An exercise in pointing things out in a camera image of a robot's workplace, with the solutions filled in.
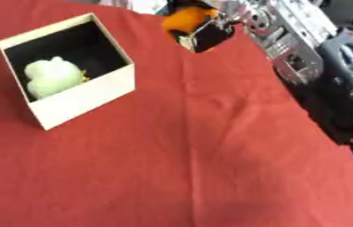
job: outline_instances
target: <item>red tablecloth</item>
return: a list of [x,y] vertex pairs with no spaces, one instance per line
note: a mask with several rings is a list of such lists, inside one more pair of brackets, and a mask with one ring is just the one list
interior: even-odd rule
[[0,227],[353,227],[353,154],[312,123],[248,37],[191,54],[161,18],[0,2],[0,39],[95,12],[137,91],[43,131],[0,54]]

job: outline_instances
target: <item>orange object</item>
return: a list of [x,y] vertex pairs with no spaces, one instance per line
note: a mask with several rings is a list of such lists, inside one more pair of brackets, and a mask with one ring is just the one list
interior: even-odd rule
[[162,23],[162,27],[166,32],[177,30],[190,34],[205,21],[207,15],[213,19],[216,17],[217,11],[194,6],[186,7],[168,16]]

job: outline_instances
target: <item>pale green object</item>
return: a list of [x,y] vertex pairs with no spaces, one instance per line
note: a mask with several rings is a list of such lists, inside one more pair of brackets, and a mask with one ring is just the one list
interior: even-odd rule
[[82,70],[61,57],[30,63],[25,68],[25,75],[31,80],[27,90],[37,99],[70,89],[84,80]]

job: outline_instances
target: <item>white box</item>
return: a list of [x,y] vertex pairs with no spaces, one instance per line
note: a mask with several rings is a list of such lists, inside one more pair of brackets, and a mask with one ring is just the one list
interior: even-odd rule
[[[0,50],[27,105],[46,130],[135,89],[133,61],[93,13],[4,39],[0,41]],[[23,69],[39,58],[54,56],[86,69],[92,78],[71,89],[34,100],[27,92],[28,79]]]

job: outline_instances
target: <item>table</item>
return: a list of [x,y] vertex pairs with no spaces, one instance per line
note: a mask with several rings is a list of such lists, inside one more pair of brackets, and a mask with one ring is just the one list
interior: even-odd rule
[[351,227],[353,154],[238,32],[191,54],[161,18],[59,0],[0,3],[0,40],[95,12],[137,91],[43,131],[0,54],[0,227]]

